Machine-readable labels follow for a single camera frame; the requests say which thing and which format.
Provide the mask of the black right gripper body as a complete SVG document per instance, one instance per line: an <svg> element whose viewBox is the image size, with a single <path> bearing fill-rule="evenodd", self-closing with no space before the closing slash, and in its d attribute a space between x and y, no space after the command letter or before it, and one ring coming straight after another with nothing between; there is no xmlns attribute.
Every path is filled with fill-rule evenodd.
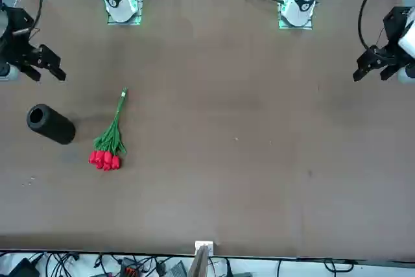
<svg viewBox="0 0 415 277"><path fill-rule="evenodd" d="M1 6L1 64L38 65L38 48L29 43L33 22L24 9Z"/></svg>

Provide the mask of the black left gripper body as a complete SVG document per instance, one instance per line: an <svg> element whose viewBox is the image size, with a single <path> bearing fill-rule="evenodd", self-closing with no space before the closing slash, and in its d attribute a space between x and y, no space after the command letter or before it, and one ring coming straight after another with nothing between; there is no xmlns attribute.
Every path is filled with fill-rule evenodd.
<svg viewBox="0 0 415 277"><path fill-rule="evenodd" d="M382 48L383 56L393 58L394 64L400 67L405 66L410 60L410 56L398 45L398 41L405 30L409 13L409 6L395 6L383 18L386 38L388 40Z"/></svg>

